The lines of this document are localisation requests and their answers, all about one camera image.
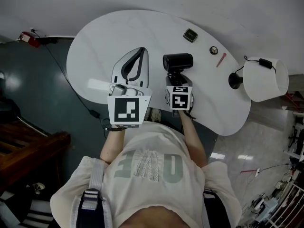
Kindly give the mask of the white shade table lamp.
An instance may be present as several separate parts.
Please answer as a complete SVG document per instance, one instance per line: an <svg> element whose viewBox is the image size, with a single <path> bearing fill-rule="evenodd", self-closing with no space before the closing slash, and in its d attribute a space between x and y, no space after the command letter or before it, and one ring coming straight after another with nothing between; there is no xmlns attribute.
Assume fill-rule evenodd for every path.
<svg viewBox="0 0 304 228"><path fill-rule="evenodd" d="M248 97L262 102L287 93L289 75L286 65L279 59L244 56L245 63L238 71L231 73L228 83L232 89L243 86Z"/></svg>

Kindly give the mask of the dark rectangular compact case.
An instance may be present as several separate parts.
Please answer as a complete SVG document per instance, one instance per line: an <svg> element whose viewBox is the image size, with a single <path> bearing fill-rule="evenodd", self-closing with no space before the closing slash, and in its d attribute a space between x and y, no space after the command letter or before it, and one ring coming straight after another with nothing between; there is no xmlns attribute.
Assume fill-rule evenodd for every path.
<svg viewBox="0 0 304 228"><path fill-rule="evenodd" d="M192 29L189 28L189 29L187 29L187 30L184 32L183 37L184 37L187 41L193 43L193 42L197 39L198 34L197 34L195 31L193 31Z"/></svg>

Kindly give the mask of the dark brown wooden furniture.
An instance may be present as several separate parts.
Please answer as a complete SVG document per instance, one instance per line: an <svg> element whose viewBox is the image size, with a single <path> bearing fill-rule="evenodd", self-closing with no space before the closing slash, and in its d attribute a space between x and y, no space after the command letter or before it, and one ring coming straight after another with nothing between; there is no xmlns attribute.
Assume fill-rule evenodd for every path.
<svg viewBox="0 0 304 228"><path fill-rule="evenodd" d="M70 143L66 132L45 135L20 120L0 123L0 193Z"/></svg>

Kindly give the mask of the black power strip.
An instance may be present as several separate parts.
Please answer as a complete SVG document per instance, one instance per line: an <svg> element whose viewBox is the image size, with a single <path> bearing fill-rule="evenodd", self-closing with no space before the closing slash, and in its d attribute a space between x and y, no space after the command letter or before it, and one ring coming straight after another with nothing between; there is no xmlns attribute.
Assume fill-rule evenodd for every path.
<svg viewBox="0 0 304 228"><path fill-rule="evenodd" d="M53 37L40 37L37 38L37 40L40 42L41 45L48 45L48 44L56 44L58 43L58 39Z"/></svg>

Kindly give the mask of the red fire extinguisher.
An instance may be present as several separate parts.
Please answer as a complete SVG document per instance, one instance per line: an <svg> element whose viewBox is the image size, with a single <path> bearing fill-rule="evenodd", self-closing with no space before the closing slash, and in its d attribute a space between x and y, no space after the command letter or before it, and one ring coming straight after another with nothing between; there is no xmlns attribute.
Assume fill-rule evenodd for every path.
<svg viewBox="0 0 304 228"><path fill-rule="evenodd" d="M41 45L40 36L36 33L36 30L34 28L31 28L30 32L21 32L18 41L24 42L34 48L38 48Z"/></svg>

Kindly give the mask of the person's left forearm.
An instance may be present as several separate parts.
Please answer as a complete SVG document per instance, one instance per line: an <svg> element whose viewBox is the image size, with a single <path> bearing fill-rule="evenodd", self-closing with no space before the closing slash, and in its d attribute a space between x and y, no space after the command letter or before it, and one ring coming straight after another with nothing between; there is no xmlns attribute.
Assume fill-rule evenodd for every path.
<svg viewBox="0 0 304 228"><path fill-rule="evenodd" d="M110 131L100 153L100 159L111 164L124 148L125 130Z"/></svg>

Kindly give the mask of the striped black white cloth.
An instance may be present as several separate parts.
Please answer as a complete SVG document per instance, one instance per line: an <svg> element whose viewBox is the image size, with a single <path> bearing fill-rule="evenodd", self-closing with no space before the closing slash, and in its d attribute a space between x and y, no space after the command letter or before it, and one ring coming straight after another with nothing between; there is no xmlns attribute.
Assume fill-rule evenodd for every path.
<svg viewBox="0 0 304 228"><path fill-rule="evenodd" d="M49 201L34 199L21 225L27 228L48 228L53 219Z"/></svg>

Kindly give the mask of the person's right white shoe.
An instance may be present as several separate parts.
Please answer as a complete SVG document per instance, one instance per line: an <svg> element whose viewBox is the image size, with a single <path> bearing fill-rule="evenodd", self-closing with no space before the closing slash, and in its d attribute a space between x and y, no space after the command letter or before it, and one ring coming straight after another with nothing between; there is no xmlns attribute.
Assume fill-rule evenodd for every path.
<svg viewBox="0 0 304 228"><path fill-rule="evenodd" d="M151 111L151 120L152 122L159 123L162 120L162 112L160 109L153 108Z"/></svg>

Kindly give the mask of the black bag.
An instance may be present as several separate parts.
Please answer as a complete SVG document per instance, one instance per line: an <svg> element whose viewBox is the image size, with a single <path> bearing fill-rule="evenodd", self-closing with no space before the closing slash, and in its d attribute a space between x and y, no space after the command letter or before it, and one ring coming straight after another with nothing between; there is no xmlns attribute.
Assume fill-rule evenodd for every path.
<svg viewBox="0 0 304 228"><path fill-rule="evenodd" d="M0 124L17 121L21 117L20 109L11 99L0 97Z"/></svg>

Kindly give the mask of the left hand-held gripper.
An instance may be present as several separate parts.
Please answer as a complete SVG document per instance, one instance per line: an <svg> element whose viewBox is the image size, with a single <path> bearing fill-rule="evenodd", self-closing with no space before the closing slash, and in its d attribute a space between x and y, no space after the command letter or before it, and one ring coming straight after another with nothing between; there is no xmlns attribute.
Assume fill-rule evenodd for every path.
<svg viewBox="0 0 304 228"><path fill-rule="evenodd" d="M152 97L147 49L138 47L118 60L111 82L107 97L110 125L113 129L140 127Z"/></svg>

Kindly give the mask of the person's cream printed shirt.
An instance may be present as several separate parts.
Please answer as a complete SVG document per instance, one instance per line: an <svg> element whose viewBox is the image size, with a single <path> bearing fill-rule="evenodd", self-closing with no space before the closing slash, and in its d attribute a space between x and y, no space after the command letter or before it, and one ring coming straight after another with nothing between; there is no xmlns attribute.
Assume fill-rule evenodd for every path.
<svg viewBox="0 0 304 228"><path fill-rule="evenodd" d="M236 228L242 213L227 165L200 168L184 132L155 122L126 129L111 164L83 157L50 207L60 228Z"/></svg>

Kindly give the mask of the person's right forearm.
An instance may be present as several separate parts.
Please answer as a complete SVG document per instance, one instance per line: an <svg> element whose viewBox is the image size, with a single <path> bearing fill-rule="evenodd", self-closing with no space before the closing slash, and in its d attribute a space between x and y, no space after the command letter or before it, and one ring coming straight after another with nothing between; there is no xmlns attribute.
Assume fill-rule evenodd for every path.
<svg viewBox="0 0 304 228"><path fill-rule="evenodd" d="M197 134L193 121L183 111L179 111L183 132L185 136L185 144L192 161L200 168L207 165L207 157L203 144Z"/></svg>

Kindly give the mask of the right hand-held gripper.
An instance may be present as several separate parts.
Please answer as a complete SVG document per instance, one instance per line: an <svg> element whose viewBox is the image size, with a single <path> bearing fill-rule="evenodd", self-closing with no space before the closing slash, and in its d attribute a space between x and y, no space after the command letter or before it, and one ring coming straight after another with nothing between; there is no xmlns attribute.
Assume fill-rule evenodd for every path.
<svg viewBox="0 0 304 228"><path fill-rule="evenodd" d="M171 78L166 76L166 102L172 111L173 117L179 117L179 111L184 111L185 114L191 117L191 111L194 105L194 96L192 93L192 81L181 74L182 86L173 86Z"/></svg>

